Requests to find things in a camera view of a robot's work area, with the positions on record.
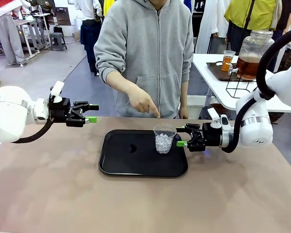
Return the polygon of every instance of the white table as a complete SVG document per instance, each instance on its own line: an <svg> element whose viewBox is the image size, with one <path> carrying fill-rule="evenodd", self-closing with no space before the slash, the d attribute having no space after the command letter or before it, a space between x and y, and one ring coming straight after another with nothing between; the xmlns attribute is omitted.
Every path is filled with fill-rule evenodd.
<svg viewBox="0 0 291 233"><path fill-rule="evenodd" d="M28 38L27 38L27 36L25 34L25 29L24 29L24 24L31 23L33 21L34 20L24 20L24 19L14 20L15 25L21 27L21 29L23 31L23 35L25 37L26 45L27 45L28 52L29 52L29 57L27 57L26 60L29 60L29 59L33 58L36 54L38 54L37 52L35 52L34 54L31 52L31 48L30 48L30 45L29 45L29 42L28 42Z"/></svg>
<svg viewBox="0 0 291 233"><path fill-rule="evenodd" d="M236 63L237 59L238 56L235 56L232 62ZM236 102L238 99L231 97L227 92L226 87L228 82L217 80L207 67L207 63L209 62L218 62L222 60L223 55L220 54L194 54L193 63L209 86L207 95L209 96L213 92L225 108L229 110L236 110ZM268 71L266 74L266 79L270 78L271 76L272 73ZM229 87L236 87L237 83L238 82L230 82ZM239 83L239 87L241 88L246 88L246 85L247 83ZM257 84L255 82L249 83L248 90L253 91L256 87ZM229 90L229 92L231 95L233 95L235 91ZM235 97L240 98L246 94L248 94L247 91L238 90L235 94ZM281 102L277 96L274 96L271 100L267 101L266 106L269 112L291 113L291 107Z"/></svg>
<svg viewBox="0 0 291 233"><path fill-rule="evenodd" d="M50 15L50 13L45 13L45 14L35 14L33 16L35 16L35 17L43 17L45 28L46 28L47 34L48 34L48 42L49 42L49 46L50 46L51 45L51 41L50 41L50 36L49 36L49 28L47 26L47 21L45 20L45 16L49 16L49 15Z"/></svg>

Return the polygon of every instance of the white table leg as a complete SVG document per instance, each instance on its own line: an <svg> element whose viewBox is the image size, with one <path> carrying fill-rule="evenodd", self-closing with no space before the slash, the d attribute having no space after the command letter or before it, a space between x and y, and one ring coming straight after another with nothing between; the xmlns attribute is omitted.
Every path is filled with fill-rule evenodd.
<svg viewBox="0 0 291 233"><path fill-rule="evenodd" d="M35 56L35 54L32 54L32 52L31 52L30 45L29 45L29 42L28 42L28 38L27 38L27 36L25 34L24 25L21 25L21 29L23 31L23 35L25 37L26 45L27 45L28 52L29 52L29 57L27 57L26 60L29 60L29 59L33 58Z"/></svg>
<svg viewBox="0 0 291 233"><path fill-rule="evenodd" d="M43 20L44 20L45 28L47 29L48 42L49 42L49 46L50 46L51 41L50 41L50 37L49 37L49 29L48 29L48 26L47 26L47 21L45 20L45 16L43 16Z"/></svg>
<svg viewBox="0 0 291 233"><path fill-rule="evenodd" d="M209 106L209 99L211 98L211 96L212 96L212 90L210 89L210 87L208 87L208 92L207 92L207 95L206 95L205 106Z"/></svg>

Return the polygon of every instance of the gray hoodie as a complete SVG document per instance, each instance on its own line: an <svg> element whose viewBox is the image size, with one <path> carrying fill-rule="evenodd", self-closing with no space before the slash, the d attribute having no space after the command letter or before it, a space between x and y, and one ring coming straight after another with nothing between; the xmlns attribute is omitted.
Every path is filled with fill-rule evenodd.
<svg viewBox="0 0 291 233"><path fill-rule="evenodd" d="M160 11L149 0L118 0L94 52L104 82L108 73L119 71L151 96L162 118L174 118L193 60L191 12L180 0L167 0ZM114 98L123 117L154 117L133 109L125 93L115 90Z"/></svg>

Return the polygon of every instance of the hoodie zipper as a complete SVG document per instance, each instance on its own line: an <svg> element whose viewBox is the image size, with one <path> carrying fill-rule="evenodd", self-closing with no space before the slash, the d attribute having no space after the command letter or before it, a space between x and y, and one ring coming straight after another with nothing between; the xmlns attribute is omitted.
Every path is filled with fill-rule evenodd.
<svg viewBox="0 0 291 233"><path fill-rule="evenodd" d="M161 113L161 23L160 23L160 13L161 11L157 11L157 19L159 24L159 103L158 103L158 110Z"/></svg>

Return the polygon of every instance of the black tray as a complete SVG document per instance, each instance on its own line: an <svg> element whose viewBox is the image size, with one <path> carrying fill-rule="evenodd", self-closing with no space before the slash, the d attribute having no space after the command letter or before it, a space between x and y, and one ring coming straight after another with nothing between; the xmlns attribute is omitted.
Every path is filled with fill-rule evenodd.
<svg viewBox="0 0 291 233"><path fill-rule="evenodd" d="M102 146L99 168L108 175L179 177L188 170L188 162L177 141L181 141L178 134L170 152L161 155L156 152L153 131L110 131Z"/></svg>
<svg viewBox="0 0 291 233"><path fill-rule="evenodd" d="M217 80L220 81L225 81L225 82L249 82L248 80L243 80L238 78L237 74L232 74L232 76L230 77L230 75L228 74L227 71L222 71L221 67L222 66L217 66L217 63L222 63L222 62L214 62L214 63L207 63L208 69L211 71L211 73L216 77Z"/></svg>

